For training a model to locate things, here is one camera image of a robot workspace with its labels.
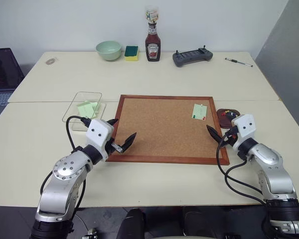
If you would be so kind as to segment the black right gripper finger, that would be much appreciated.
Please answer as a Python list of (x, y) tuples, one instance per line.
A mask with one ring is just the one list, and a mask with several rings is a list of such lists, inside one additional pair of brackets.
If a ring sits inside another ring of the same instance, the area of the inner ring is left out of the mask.
[(206, 125), (206, 128), (210, 134), (210, 136), (218, 143), (218, 144), (223, 144), (224, 140), (222, 139), (222, 136), (220, 136), (218, 134), (218, 132), (216, 131), (216, 129), (214, 129), (213, 127)]

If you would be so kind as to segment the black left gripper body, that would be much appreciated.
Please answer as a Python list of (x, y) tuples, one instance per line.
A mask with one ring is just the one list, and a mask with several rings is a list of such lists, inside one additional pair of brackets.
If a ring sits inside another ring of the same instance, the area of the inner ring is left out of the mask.
[(120, 146), (115, 144), (114, 139), (111, 137), (109, 141), (105, 144), (105, 151), (108, 155), (112, 155), (113, 152), (123, 153), (124, 149)]

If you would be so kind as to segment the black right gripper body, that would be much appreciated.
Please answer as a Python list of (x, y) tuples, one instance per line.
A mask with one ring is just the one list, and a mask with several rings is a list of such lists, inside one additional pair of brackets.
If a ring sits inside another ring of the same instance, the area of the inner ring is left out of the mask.
[(231, 134), (226, 132), (223, 137), (222, 146), (225, 147), (227, 145), (233, 146), (237, 141), (237, 134)]

